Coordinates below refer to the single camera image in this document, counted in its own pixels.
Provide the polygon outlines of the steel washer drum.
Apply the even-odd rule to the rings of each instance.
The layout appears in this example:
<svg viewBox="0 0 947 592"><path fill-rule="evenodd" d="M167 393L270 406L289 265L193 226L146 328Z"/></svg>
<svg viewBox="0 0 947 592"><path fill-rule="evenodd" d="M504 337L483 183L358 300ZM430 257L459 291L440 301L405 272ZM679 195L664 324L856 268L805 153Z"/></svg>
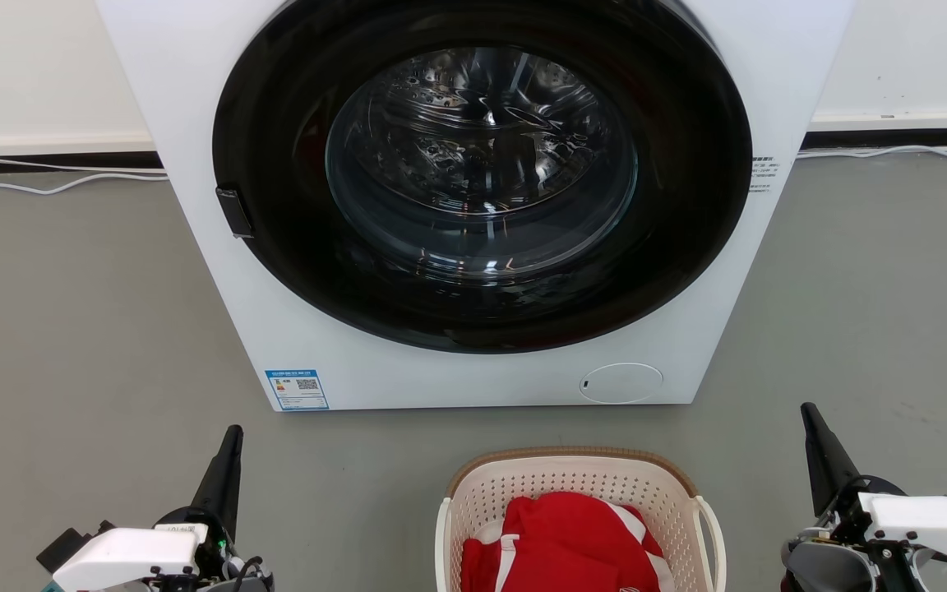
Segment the steel washer drum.
<svg viewBox="0 0 947 592"><path fill-rule="evenodd" d="M354 91L326 178L358 236L408 273L497 284L564 265L627 213L634 139L570 68L513 48L432 50Z"/></svg>

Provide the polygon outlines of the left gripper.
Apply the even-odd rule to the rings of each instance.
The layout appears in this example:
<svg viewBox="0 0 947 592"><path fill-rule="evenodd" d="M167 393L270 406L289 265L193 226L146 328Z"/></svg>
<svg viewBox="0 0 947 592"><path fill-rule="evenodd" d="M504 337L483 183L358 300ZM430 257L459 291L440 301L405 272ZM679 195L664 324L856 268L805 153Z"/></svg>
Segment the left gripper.
<svg viewBox="0 0 947 592"><path fill-rule="evenodd" d="M241 426L228 426L196 488L192 505L173 510L155 522L156 530L191 530L200 535L194 563L203 578L236 577L232 539L236 539L239 512L243 438Z"/></svg>

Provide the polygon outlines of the black round washer door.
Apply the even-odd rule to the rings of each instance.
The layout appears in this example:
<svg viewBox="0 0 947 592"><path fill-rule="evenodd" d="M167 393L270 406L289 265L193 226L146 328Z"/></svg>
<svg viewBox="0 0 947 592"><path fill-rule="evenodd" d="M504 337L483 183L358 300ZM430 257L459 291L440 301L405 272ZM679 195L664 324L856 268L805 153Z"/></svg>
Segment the black round washer door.
<svg viewBox="0 0 947 592"><path fill-rule="evenodd" d="M621 111L634 198L600 243L497 284L408 273L358 236L326 178L332 123L354 91L432 50L545 57ZM619 330L702 276L751 183L751 106L695 16L668 0L292 0L233 65L215 110L217 187L237 188L244 242L300 299L403 345L545 351Z"/></svg>

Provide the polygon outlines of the blue energy label sticker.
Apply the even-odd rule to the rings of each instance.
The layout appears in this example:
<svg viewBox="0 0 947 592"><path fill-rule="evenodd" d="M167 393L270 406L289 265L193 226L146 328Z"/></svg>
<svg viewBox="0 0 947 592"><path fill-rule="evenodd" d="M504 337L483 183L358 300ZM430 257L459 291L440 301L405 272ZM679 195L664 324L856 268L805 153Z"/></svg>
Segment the blue energy label sticker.
<svg viewBox="0 0 947 592"><path fill-rule="evenodd" d="M266 380L281 412L330 409L316 370L266 370Z"/></svg>

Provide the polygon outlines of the cream perforated laundry basket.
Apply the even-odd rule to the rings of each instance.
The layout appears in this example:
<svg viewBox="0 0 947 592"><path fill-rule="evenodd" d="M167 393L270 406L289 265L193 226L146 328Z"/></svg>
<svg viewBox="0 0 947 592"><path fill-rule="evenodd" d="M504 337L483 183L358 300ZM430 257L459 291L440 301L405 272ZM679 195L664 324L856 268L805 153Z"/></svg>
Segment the cream perforated laundry basket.
<svg viewBox="0 0 947 592"><path fill-rule="evenodd" d="M460 591L462 543L503 520L508 502L556 491L635 508L661 544L677 592L726 592L724 536L694 481L661 455L593 446L524 447L463 465L437 510L437 592Z"/></svg>

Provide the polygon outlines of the round white filter cover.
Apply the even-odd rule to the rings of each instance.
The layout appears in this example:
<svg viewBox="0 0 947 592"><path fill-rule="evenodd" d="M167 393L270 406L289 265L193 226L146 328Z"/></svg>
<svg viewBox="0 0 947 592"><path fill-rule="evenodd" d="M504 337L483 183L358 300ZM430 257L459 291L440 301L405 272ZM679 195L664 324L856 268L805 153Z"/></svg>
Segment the round white filter cover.
<svg viewBox="0 0 947 592"><path fill-rule="evenodd" d="M581 395L601 405L650 404L663 383L663 374L642 363L614 363L595 368L579 384Z"/></svg>

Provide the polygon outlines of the small black text sticker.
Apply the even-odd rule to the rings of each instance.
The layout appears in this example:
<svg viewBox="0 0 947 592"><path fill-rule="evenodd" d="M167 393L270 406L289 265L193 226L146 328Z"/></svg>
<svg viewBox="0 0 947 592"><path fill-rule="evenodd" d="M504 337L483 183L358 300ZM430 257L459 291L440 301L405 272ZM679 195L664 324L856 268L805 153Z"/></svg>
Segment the small black text sticker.
<svg viewBox="0 0 947 592"><path fill-rule="evenodd" d="M751 159L751 178L749 178L749 194L773 191L774 181L777 180L779 164L774 156L755 156Z"/></svg>

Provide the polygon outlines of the white front-load washing machine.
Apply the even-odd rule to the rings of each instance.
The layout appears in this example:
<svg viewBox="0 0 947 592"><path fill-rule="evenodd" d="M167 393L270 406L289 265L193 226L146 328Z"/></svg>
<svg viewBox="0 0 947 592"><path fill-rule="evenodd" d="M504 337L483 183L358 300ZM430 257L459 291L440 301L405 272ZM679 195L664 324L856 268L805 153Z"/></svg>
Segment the white front-load washing machine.
<svg viewBox="0 0 947 592"><path fill-rule="evenodd" d="M747 194L733 236L705 273L631 325L545 351L464 354L383 340L287 289L215 197L213 131L248 42L292 0L95 0L170 183L258 372L316 370L330 409L600 405L581 379L614 363L657 368L650 404L688 404L720 344L773 218L857 0L668 0L707 31L749 102L755 156L774 156L773 191Z"/></svg>

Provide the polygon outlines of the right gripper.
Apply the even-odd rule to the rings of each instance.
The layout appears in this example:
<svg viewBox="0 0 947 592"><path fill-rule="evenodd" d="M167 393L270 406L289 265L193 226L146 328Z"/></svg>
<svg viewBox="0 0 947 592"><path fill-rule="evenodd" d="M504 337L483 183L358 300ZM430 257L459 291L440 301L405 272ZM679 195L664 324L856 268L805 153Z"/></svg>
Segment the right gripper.
<svg viewBox="0 0 947 592"><path fill-rule="evenodd" d="M860 475L816 404L801 405L821 570L905 570L907 546L875 527L863 494L906 496L886 479Z"/></svg>

